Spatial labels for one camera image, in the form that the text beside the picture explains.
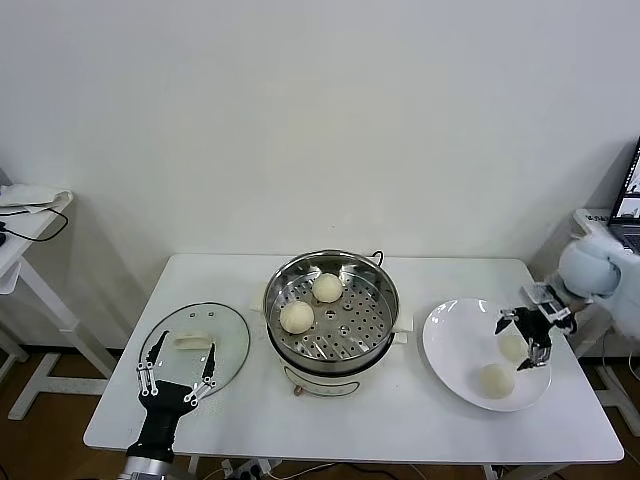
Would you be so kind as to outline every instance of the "wooden floor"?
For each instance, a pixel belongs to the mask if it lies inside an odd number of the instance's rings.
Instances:
[[[41,357],[33,355],[27,363],[16,364],[0,384],[0,465],[5,468],[10,480],[116,479],[124,465],[124,454],[92,450],[82,443],[84,430],[98,404],[97,397],[41,394],[24,420],[7,420],[9,409]],[[640,382],[633,379],[625,367],[614,368],[635,404],[640,407]],[[99,378],[95,369],[80,355],[63,355],[54,374]],[[587,368],[587,376],[595,387],[602,386],[591,368]],[[630,435],[617,410],[607,409],[607,415],[623,445],[640,458],[640,438]],[[180,458],[178,461],[184,463],[187,459]],[[198,478],[218,469],[219,465],[220,459],[201,460]],[[311,465],[314,464],[286,462],[274,473],[286,476]],[[364,468],[386,470],[399,480],[420,480],[417,473],[405,465],[367,465]],[[422,466],[420,469],[429,480],[484,478],[480,468],[473,466]],[[560,473],[566,480],[640,479],[640,467],[629,458],[613,465],[574,465]],[[211,478],[221,480],[223,475],[218,473]],[[337,466],[305,475],[303,480],[384,478],[383,475],[362,474],[347,466]]]

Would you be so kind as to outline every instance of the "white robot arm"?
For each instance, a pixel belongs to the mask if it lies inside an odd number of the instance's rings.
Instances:
[[[551,357],[549,331],[574,333],[574,313],[595,302],[611,313],[625,336],[640,338],[640,256],[613,238],[589,235],[569,244],[558,270],[545,282],[523,288],[526,306],[503,310],[496,335],[514,323],[529,347],[518,370],[540,367]]]
[[[640,256],[589,235],[565,248],[558,275],[569,292],[607,310],[620,333],[640,338]]]

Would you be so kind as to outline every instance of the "glass lid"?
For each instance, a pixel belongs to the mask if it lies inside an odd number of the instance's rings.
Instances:
[[[209,395],[227,385],[242,368],[249,353],[249,329],[238,312],[220,303],[187,305],[162,320],[140,351],[138,362],[160,346],[153,367],[156,380],[188,385],[202,383],[210,352],[214,352],[215,387]]]

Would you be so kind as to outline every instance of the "white plate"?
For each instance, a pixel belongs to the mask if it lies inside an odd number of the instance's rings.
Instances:
[[[500,308],[471,298],[443,303],[427,317],[422,342],[429,363],[447,387],[479,407],[515,412],[529,408],[544,395],[551,384],[551,367],[515,371],[517,365],[500,353],[494,335]],[[511,324],[502,334],[514,332],[517,329]],[[479,370],[490,363],[515,372],[515,388],[506,398],[488,398],[480,388]]]

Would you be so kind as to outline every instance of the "laptop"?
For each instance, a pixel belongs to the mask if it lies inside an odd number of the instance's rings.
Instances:
[[[633,160],[618,194],[611,217],[609,230],[620,242],[634,253],[640,253],[640,139],[633,153]]]

